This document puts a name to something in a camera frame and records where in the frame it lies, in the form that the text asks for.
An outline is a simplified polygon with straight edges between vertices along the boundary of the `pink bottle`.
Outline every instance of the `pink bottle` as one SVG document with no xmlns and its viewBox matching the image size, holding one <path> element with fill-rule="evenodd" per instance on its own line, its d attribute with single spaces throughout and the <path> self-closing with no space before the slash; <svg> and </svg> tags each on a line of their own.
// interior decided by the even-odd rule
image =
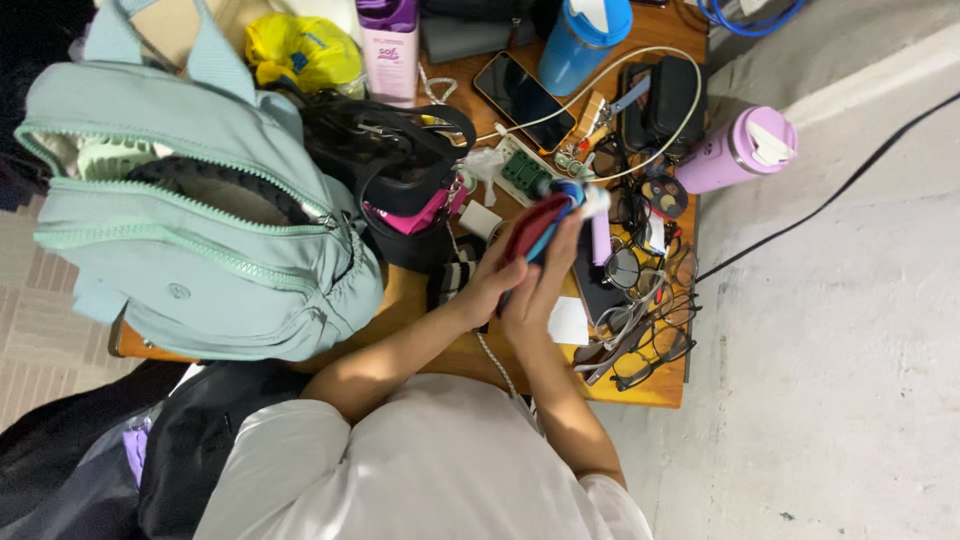
<svg viewBox="0 0 960 540">
<path fill-rule="evenodd" d="M 357 0 L 367 87 L 371 98 L 395 107 L 417 102 L 418 0 Z"/>
<path fill-rule="evenodd" d="M 757 142 L 748 132 L 748 122 L 792 150 L 773 164 L 757 159 Z M 769 107 L 751 107 L 732 123 L 714 132 L 680 160 L 674 176 L 688 193 L 705 193 L 720 187 L 780 172 L 796 157 L 797 131 L 782 114 Z"/>
</svg>

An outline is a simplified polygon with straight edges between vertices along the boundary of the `wooden table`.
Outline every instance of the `wooden table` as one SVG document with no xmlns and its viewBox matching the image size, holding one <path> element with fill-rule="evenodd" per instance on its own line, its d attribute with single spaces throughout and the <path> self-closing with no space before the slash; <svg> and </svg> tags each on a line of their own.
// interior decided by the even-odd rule
<svg viewBox="0 0 960 540">
<path fill-rule="evenodd" d="M 677 0 L 668 8 L 662 10 L 634 5 L 633 30 L 623 42 L 613 49 L 602 66 L 608 65 L 633 49 L 652 45 L 676 47 L 686 51 L 695 60 L 704 61 L 706 42 L 707 24 L 699 13 L 687 4 Z M 519 47 L 511 53 L 525 68 L 536 74 L 542 50 L 543 43 L 537 41 L 531 45 Z M 459 88 L 450 96 L 447 103 L 462 110 L 470 117 L 476 126 L 478 135 L 491 133 L 493 122 L 499 121 L 502 123 L 493 109 L 483 102 L 472 88 L 473 77 L 490 61 L 492 56 L 493 54 L 479 55 L 439 65 L 430 65 L 425 55 L 421 59 L 428 77 L 449 77 L 458 81 Z M 641 56 L 630 61 L 649 61 L 658 56 L 660 55 Z M 616 95 L 616 72 L 616 69 L 613 70 L 594 87 L 608 100 Z M 428 99 L 422 94 L 419 104 L 427 105 L 428 103 Z M 579 116 L 583 106 L 583 103 L 577 103 L 570 108 L 570 111 L 574 116 Z M 496 137 L 479 144 L 495 145 L 498 140 L 499 137 Z M 483 187 L 478 187 L 470 197 L 482 201 Z M 519 215 L 522 206 L 505 191 L 497 187 L 496 205 L 492 210 L 501 217 L 512 219 Z M 693 241 L 695 214 L 696 200 L 695 197 L 691 196 L 689 208 L 677 220 L 684 230 L 684 242 Z M 454 227 L 454 231 L 457 235 L 464 232 L 463 230 L 458 231 L 457 226 Z M 347 341 L 337 344 L 332 350 L 305 362 L 291 364 L 294 369 L 309 372 L 319 371 L 330 361 L 379 341 L 417 320 L 426 312 L 426 276 L 396 266 L 383 266 L 382 270 L 386 282 L 384 301 L 373 320 L 364 329 Z M 564 282 L 563 295 L 572 297 L 579 295 L 572 273 L 567 276 Z M 113 343 L 114 352 L 121 356 L 189 360 L 182 356 L 161 351 L 156 347 L 148 348 L 144 346 L 143 339 L 122 321 L 119 321 L 114 328 Z M 491 322 L 487 343 L 510 374 L 517 391 L 528 393 L 527 379 L 516 361 L 513 349 L 504 339 L 500 331 L 499 321 L 496 319 Z M 572 360 L 576 346 L 561 345 L 560 347 L 564 356 Z M 629 364 L 630 359 L 624 357 L 622 365 L 624 373 L 632 373 L 633 366 Z M 469 333 L 456 339 L 443 353 L 427 364 L 422 372 L 460 375 L 506 388 L 500 373 L 480 348 L 476 336 Z M 665 364 L 649 380 L 626 392 L 618 392 L 613 383 L 606 377 L 592 387 L 583 386 L 584 395 L 593 400 L 671 408 L 680 406 L 683 392 L 684 363 L 682 361 Z"/>
</svg>

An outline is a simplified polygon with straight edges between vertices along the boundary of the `bag handle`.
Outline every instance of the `bag handle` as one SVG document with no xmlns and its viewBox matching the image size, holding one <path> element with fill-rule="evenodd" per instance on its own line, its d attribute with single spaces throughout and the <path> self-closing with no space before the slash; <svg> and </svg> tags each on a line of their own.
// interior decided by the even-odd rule
<svg viewBox="0 0 960 540">
<path fill-rule="evenodd" d="M 406 135 L 409 135 L 411 138 L 417 140 L 417 142 L 422 143 L 424 146 L 427 146 L 431 150 L 437 152 L 442 157 L 452 158 L 454 160 L 459 160 L 464 158 L 467 155 L 467 152 L 472 148 L 473 143 L 476 142 L 477 133 L 473 128 L 473 122 L 470 122 L 469 118 L 459 110 L 449 106 L 449 105 L 427 105 L 425 107 L 415 107 L 413 109 L 400 109 L 390 105 L 377 104 L 380 107 L 358 107 L 364 102 L 359 103 L 347 103 L 347 107 L 344 107 L 342 110 L 349 112 L 350 109 L 357 109 L 357 112 L 360 112 L 360 109 L 370 110 L 370 109 L 380 109 L 380 113 L 376 114 L 375 117 L 377 120 L 386 120 L 385 123 L 398 127 L 403 130 Z M 412 114 L 428 114 L 440 118 L 446 122 L 449 122 L 464 135 L 464 138 L 467 140 L 467 144 L 462 147 L 453 146 L 452 144 L 446 144 L 438 137 L 425 133 L 423 128 L 416 126 L 412 122 L 402 119 L 403 122 L 397 121 L 399 118 L 393 112 L 409 112 Z M 414 126 L 416 129 L 410 130 L 407 129 L 404 124 Z M 360 211 L 363 212 L 363 200 L 364 196 L 367 194 L 367 188 L 370 187 L 373 178 L 380 172 L 384 167 L 391 163 L 390 160 L 386 159 L 374 159 L 365 165 L 361 165 L 355 169 L 356 172 L 356 185 L 353 188 L 353 196 L 356 199 L 356 203 Z"/>
<path fill-rule="evenodd" d="M 473 144 L 477 139 L 477 132 L 473 127 L 473 122 L 471 122 L 465 114 L 460 112 L 460 110 L 450 105 L 426 105 L 412 109 L 401 109 L 392 105 L 368 100 L 338 100 L 330 103 L 329 106 L 331 110 L 336 110 L 339 113 L 352 115 L 362 114 L 366 118 L 375 121 L 374 123 L 381 123 L 397 128 L 442 158 L 449 160 L 462 160 L 465 158 L 470 148 L 473 148 Z M 399 113 L 425 114 L 440 118 L 450 123 L 457 131 L 463 134 L 467 143 L 464 146 L 449 144 L 444 139 L 428 133 L 423 127 L 399 116 Z"/>
<path fill-rule="evenodd" d="M 104 0 L 90 25 L 84 60 L 143 64 L 142 42 L 130 18 L 156 0 Z M 247 66 L 220 33 L 205 0 L 193 0 L 200 31 L 187 60 L 187 73 L 197 83 L 230 94 L 257 106 L 253 78 Z"/>
</svg>

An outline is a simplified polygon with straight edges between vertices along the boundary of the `blue lid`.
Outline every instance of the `blue lid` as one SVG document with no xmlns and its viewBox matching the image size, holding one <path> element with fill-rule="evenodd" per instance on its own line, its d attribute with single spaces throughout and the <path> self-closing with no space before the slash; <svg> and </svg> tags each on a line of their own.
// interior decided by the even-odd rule
<svg viewBox="0 0 960 540">
<path fill-rule="evenodd" d="M 587 16 L 578 13 L 573 16 L 570 13 L 570 0 L 564 0 L 564 6 L 561 11 L 564 13 L 566 23 L 570 25 L 573 32 L 587 43 L 598 47 L 613 47 L 623 40 L 630 30 L 634 27 L 634 10 L 630 7 L 630 0 L 597 0 L 604 3 L 607 13 L 606 33 L 597 30 Z"/>
</svg>

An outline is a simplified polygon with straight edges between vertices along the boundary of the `white t-shirt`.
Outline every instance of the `white t-shirt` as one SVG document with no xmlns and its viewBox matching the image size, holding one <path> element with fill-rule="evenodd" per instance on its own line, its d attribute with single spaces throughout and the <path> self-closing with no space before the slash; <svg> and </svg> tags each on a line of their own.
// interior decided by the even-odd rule
<svg viewBox="0 0 960 540">
<path fill-rule="evenodd" d="M 633 499 L 574 478 L 495 386 L 416 375 L 353 430 L 294 400 L 243 423 L 195 536 L 651 540 Z"/>
</svg>

